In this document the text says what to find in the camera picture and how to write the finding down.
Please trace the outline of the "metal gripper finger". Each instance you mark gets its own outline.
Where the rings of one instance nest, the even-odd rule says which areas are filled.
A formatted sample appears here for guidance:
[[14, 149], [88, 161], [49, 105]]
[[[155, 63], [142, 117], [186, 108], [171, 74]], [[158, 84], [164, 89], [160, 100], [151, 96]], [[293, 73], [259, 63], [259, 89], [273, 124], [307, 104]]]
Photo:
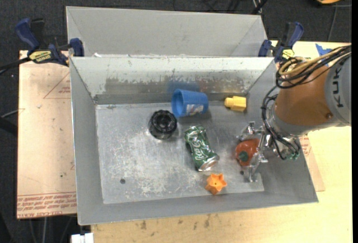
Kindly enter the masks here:
[[263, 152], [257, 152], [250, 159], [248, 166], [244, 168], [244, 178], [249, 183], [257, 181], [257, 170], [260, 164], [267, 163], [268, 160]]
[[262, 133], [263, 133], [263, 127], [259, 126], [258, 128], [256, 128], [255, 122], [251, 121], [240, 131], [237, 138], [240, 141], [246, 141], [249, 139], [257, 138], [259, 134]]

